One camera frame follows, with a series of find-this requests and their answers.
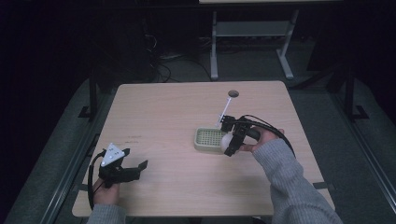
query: person's right hand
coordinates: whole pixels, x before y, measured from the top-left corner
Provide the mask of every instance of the person's right hand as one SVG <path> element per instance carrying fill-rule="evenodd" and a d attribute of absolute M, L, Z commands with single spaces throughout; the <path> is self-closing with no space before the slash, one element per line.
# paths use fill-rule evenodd
<path fill-rule="evenodd" d="M 105 188 L 104 180 L 98 178 L 93 185 L 96 192 L 93 195 L 94 204 L 117 204 L 120 197 L 120 184 L 113 184 L 109 189 Z"/>
<path fill-rule="evenodd" d="M 260 128 L 260 127 L 253 127 L 254 130 L 256 130 L 257 132 L 260 133 L 260 139 L 259 142 L 256 145 L 242 145 L 239 150 L 240 151 L 250 151 L 253 152 L 255 151 L 257 148 L 261 147 L 262 145 L 264 145 L 265 143 L 277 139 L 279 138 L 276 134 L 265 130 L 264 128 Z M 279 129 L 280 132 L 285 133 L 285 131 L 283 129 Z"/>

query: gray sweater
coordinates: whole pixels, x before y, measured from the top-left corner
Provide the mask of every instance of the gray sweater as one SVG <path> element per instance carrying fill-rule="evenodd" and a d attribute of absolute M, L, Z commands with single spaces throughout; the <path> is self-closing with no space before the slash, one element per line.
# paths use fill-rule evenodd
<path fill-rule="evenodd" d="M 281 139 L 253 152 L 271 182 L 272 222 L 342 223 L 323 196 L 304 178 L 303 167 Z M 88 223 L 124 223 L 125 211 L 116 205 L 96 204 Z"/>

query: metal frame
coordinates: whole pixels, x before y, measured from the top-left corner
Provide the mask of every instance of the metal frame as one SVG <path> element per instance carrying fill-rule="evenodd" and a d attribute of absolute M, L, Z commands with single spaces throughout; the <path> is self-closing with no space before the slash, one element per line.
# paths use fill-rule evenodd
<path fill-rule="evenodd" d="M 217 11 L 213 12 L 212 23 L 212 50 L 210 52 L 210 78 L 219 78 L 218 57 L 216 53 L 217 36 L 285 36 L 285 42 L 281 49 L 277 49 L 277 57 L 287 79 L 293 79 L 286 52 L 299 10 L 295 9 L 289 21 L 217 21 Z"/>

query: person's left hand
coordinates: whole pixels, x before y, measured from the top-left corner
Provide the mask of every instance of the person's left hand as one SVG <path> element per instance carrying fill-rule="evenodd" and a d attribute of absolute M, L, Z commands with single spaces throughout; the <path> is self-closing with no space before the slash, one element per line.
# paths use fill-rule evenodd
<path fill-rule="evenodd" d="M 113 184 L 109 189 L 105 188 L 104 180 L 98 178 L 93 185 L 94 204 L 117 204 L 120 198 L 120 184 Z"/>

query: wooden table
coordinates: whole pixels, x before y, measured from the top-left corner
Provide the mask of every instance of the wooden table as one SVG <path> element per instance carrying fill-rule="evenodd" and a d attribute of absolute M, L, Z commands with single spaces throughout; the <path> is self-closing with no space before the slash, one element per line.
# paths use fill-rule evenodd
<path fill-rule="evenodd" d="M 119 87 L 94 155 L 114 143 L 131 154 L 123 167 L 148 160 L 140 180 L 121 184 L 120 206 L 134 217 L 264 216 L 274 213 L 270 183 L 251 153 L 231 158 L 197 151 L 195 130 L 214 127 L 229 90 L 239 91 L 227 115 L 250 114 L 286 132 L 304 176 L 322 175 L 285 85 L 279 81 L 133 84 Z M 94 181 L 99 161 L 95 165 Z M 333 206 L 326 189 L 319 191 Z M 86 191 L 73 207 L 91 213 Z"/>

